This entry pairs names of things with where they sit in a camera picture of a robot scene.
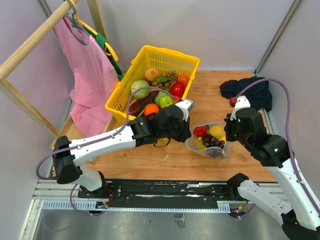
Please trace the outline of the yellow peach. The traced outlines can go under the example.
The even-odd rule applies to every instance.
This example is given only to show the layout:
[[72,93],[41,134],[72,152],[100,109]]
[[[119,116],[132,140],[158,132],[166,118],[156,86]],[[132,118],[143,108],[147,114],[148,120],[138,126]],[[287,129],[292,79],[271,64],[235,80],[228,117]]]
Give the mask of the yellow peach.
[[224,128],[220,125],[213,125],[209,129],[209,134],[215,137],[218,140],[222,140],[225,138],[225,131]]

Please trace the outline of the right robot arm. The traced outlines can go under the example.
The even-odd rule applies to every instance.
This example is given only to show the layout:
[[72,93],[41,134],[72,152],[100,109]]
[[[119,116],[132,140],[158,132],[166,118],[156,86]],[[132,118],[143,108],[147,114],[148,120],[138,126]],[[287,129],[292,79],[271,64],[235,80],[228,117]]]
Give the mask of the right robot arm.
[[267,133],[262,115],[251,107],[234,109],[224,121],[227,141],[238,141],[267,168],[287,201],[277,198],[242,173],[227,180],[227,196],[232,200],[246,199],[264,210],[280,224],[290,240],[318,240],[320,201],[303,177],[297,160],[290,157],[288,142],[279,135]]

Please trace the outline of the purple grapes bunch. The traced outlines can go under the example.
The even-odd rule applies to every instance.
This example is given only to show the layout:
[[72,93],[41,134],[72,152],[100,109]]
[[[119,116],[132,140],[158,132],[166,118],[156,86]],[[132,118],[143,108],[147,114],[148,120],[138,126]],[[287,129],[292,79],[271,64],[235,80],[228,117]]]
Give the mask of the purple grapes bunch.
[[206,148],[219,147],[223,149],[226,143],[224,140],[218,140],[216,137],[212,136],[209,133],[205,133],[201,139],[202,139],[202,144]]

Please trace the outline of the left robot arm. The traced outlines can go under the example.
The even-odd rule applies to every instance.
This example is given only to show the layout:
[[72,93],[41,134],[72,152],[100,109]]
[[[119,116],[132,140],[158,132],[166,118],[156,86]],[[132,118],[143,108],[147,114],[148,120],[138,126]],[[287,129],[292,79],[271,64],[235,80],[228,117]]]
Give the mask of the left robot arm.
[[185,99],[157,114],[137,117],[106,133],[76,140],[59,137],[52,157],[56,182],[60,185],[78,184],[96,198],[103,197],[107,193],[107,185],[102,174],[84,164],[118,150],[156,145],[159,139],[185,142],[191,137],[189,112],[193,107],[194,103]]

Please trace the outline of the banana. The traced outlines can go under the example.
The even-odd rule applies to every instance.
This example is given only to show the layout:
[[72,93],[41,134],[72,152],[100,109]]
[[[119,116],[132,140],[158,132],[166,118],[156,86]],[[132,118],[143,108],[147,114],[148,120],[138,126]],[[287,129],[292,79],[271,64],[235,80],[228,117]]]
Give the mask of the banana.
[[206,149],[207,147],[203,144],[203,139],[201,137],[197,137],[196,138],[196,143],[197,143],[197,146],[198,146],[198,149],[199,150],[204,150]]

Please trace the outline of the green custard apple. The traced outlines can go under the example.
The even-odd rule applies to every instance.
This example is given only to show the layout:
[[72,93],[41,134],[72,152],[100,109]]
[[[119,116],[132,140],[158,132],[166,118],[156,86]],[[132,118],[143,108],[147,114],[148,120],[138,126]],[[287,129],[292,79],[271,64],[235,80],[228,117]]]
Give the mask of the green custard apple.
[[166,95],[166,96],[162,96],[160,99],[159,99],[159,106],[164,109],[170,105],[173,105],[174,104],[174,100],[172,97]]

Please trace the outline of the red orange fruit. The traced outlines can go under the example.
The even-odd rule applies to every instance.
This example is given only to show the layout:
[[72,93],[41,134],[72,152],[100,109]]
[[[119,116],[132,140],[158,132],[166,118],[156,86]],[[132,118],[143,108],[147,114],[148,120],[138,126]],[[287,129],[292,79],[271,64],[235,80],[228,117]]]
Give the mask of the red orange fruit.
[[205,125],[197,126],[193,129],[193,134],[197,138],[202,138],[206,133],[207,133],[207,127]]

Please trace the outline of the clear zip top bag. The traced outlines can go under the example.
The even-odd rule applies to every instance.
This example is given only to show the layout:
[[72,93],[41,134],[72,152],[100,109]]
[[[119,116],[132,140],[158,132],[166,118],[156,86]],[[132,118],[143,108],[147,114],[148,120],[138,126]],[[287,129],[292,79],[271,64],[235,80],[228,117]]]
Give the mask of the clear zip top bag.
[[213,123],[207,123],[207,124],[202,124],[202,125],[197,125],[197,126],[191,127],[190,128],[191,137],[186,140],[186,146],[188,147],[189,150],[191,150],[195,153],[198,153],[199,155],[202,155],[204,157],[213,158],[213,159],[224,159],[230,153],[230,145],[229,145],[229,142],[226,140],[226,133],[225,133],[225,138],[221,139],[221,140],[225,141],[225,145],[223,148],[213,146],[213,147],[207,147],[206,149],[203,149],[203,150],[199,150],[198,145],[197,145],[197,141],[196,141],[197,137],[194,136],[194,134],[193,134],[193,130],[195,127],[206,126],[207,133],[209,133],[210,128],[214,125],[222,126],[223,129],[225,127],[225,124],[222,122],[213,122]]

